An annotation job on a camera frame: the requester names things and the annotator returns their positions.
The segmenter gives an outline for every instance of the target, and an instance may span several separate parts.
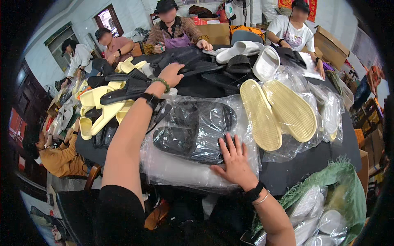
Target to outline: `apron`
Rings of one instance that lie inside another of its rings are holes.
[[[165,35],[164,35],[164,31],[162,30],[166,49],[186,47],[186,46],[191,45],[189,37],[186,35],[185,31],[183,30],[183,28],[181,26],[180,26],[180,28],[182,29],[183,37],[178,37],[178,38],[173,38],[173,39],[166,39]]]

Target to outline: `person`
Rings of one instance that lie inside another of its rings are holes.
[[[110,65],[129,58],[134,48],[134,42],[126,37],[113,37],[110,30],[100,28],[95,33],[97,41],[107,49],[104,51],[105,58]]]
[[[197,42],[200,49],[212,50],[209,37],[203,35],[190,18],[177,16],[178,6],[174,0],[160,0],[154,11],[160,18],[151,29],[148,41],[144,44],[147,55],[161,54],[166,49],[185,47]]]
[[[79,131],[79,119],[75,123],[75,128],[70,128],[64,141],[59,148],[52,149],[49,143],[45,147],[48,138],[38,125],[28,125],[25,129],[25,135],[22,145],[25,151],[34,159],[40,157],[44,167],[56,177],[67,175],[86,176],[88,174],[88,162],[75,150],[75,142]]]
[[[70,55],[70,70],[67,74],[67,79],[62,83],[61,87],[64,88],[67,84],[71,83],[70,78],[74,76],[75,71],[78,69],[76,79],[81,78],[81,72],[86,72],[86,77],[96,76],[99,71],[93,68],[93,56],[89,49],[84,44],[78,44],[75,40],[66,39],[61,44],[62,56],[64,53]]]
[[[292,15],[278,15],[267,28],[267,38],[276,47],[285,47],[300,52],[307,46],[307,53],[316,61],[316,71],[325,79],[323,61],[316,57],[312,31],[304,24],[310,14],[309,5],[304,0],[292,3]]]
[[[354,94],[353,108],[355,110],[359,109],[368,100],[371,93],[377,98],[377,86],[382,79],[386,79],[384,68],[380,69],[378,66],[372,65],[360,81],[360,85]]]
[[[184,65],[169,64],[155,81],[146,89],[145,93],[160,98],[167,86],[174,87],[183,78],[177,75]],[[145,138],[152,116],[152,107],[146,98],[138,98],[119,125],[108,148],[105,170],[102,178],[102,188],[97,200],[95,217],[95,242],[97,245],[228,245],[214,237],[215,229],[222,233],[224,227],[211,226],[210,229],[202,225],[193,226],[194,233],[185,229],[185,224],[193,221],[185,220],[179,226],[165,231],[148,230],[144,228],[145,206],[139,172],[140,147]],[[235,135],[235,144],[229,133],[225,141],[219,139],[226,169],[213,165],[211,169],[231,183],[238,184],[245,192],[257,189],[261,184],[252,172],[247,161],[247,150],[244,143],[240,143]],[[290,220],[276,199],[269,192],[260,188],[259,196],[249,203],[258,213],[261,223],[267,232],[267,245],[295,245],[294,229]]]

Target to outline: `red banner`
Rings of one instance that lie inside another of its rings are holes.
[[[292,8],[292,2],[294,0],[278,0],[278,7],[285,7],[288,9]],[[305,2],[309,5],[310,9],[310,14],[308,17],[308,20],[315,22],[315,17],[316,17],[316,8],[318,6],[318,0],[305,0]]]

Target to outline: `table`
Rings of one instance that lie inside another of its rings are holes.
[[[214,45],[214,50],[222,47]],[[159,55],[142,55],[133,59],[132,63],[136,64],[140,61],[147,62],[157,59]],[[257,56],[250,57],[253,64]],[[312,84],[323,84],[336,91],[333,84],[326,78],[325,81],[306,78]],[[183,79],[177,86],[178,93],[185,96],[215,98],[224,97],[224,91],[221,88],[212,86],[205,81],[202,81],[198,76],[188,77]],[[330,143],[321,142],[317,147],[298,154],[294,159],[285,163],[262,163],[262,170],[260,171],[260,180],[262,180],[267,189],[270,190],[274,196],[283,195],[288,188],[291,188],[298,182],[307,178],[308,174],[313,174],[324,169],[328,165],[330,159],[335,160],[340,155],[346,155],[351,159],[356,171],[361,169],[361,158],[357,138],[354,133],[353,125],[349,114],[346,112],[342,115],[343,128],[343,143],[342,146],[331,145]],[[107,150],[105,148],[95,149],[93,147],[93,140],[84,141],[81,135],[78,135],[76,141],[76,150],[82,156],[94,161],[100,165],[104,165]]]

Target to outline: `fan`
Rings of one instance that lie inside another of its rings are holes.
[[[52,99],[55,97],[56,93],[55,93],[55,88],[54,88],[53,86],[51,86],[51,85],[45,85],[45,86],[44,86],[44,90],[46,91],[46,96],[47,96],[49,99],[52,100]]]
[[[244,26],[246,26],[246,8],[250,5],[250,0],[234,0],[235,5],[243,8],[243,16],[245,17]]]

